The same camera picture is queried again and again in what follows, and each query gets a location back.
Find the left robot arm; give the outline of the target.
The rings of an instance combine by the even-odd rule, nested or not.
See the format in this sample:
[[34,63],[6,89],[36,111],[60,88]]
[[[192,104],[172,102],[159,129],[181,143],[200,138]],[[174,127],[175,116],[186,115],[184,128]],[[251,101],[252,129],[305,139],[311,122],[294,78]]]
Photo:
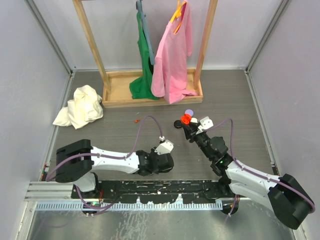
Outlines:
[[89,139],[82,139],[56,151],[54,179],[58,183],[72,183],[88,198],[95,198],[100,193],[100,185],[94,171],[116,171],[143,177],[168,173],[174,167],[173,149],[174,144],[164,140],[150,152],[124,153],[100,149],[92,146]]

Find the purple earbud case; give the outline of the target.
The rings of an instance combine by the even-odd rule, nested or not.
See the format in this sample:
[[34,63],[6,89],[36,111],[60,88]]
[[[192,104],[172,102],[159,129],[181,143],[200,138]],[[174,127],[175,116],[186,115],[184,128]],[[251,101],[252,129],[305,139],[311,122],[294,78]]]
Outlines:
[[191,109],[187,109],[184,113],[190,115],[191,117],[194,115],[194,111]]

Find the black earbud case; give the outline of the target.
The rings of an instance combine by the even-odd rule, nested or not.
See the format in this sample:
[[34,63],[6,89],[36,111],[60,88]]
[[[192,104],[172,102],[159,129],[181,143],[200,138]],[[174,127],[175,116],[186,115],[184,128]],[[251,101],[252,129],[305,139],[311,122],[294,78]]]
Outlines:
[[182,122],[180,120],[175,120],[174,123],[173,123],[173,126],[176,129],[180,129],[180,128],[182,128]]

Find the white earbud case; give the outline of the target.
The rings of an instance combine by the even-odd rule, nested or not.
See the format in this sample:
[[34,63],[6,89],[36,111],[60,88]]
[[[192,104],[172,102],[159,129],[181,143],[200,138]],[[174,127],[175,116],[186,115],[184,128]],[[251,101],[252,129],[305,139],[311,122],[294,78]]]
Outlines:
[[192,122],[192,123],[197,123],[197,122],[198,122],[198,119],[193,117],[193,118],[191,119],[191,122]]

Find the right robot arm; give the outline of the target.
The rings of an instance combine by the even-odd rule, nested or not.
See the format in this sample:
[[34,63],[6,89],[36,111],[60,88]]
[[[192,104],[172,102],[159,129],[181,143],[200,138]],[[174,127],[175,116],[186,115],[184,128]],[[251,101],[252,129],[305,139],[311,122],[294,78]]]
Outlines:
[[233,194],[249,198],[270,209],[290,229],[299,228],[305,218],[315,212],[315,204],[299,182],[291,175],[268,174],[249,167],[232,155],[222,137],[209,137],[213,123],[180,120],[185,138],[196,143],[211,162],[212,171],[220,177],[219,191],[225,197]]

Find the orange earbud case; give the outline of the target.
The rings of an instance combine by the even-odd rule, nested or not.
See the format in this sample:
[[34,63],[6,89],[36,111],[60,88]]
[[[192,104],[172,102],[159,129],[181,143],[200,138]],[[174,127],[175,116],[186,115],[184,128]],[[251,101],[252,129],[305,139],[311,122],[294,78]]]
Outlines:
[[183,116],[180,118],[180,121],[184,125],[189,125],[192,120],[192,116],[188,113],[184,113]]

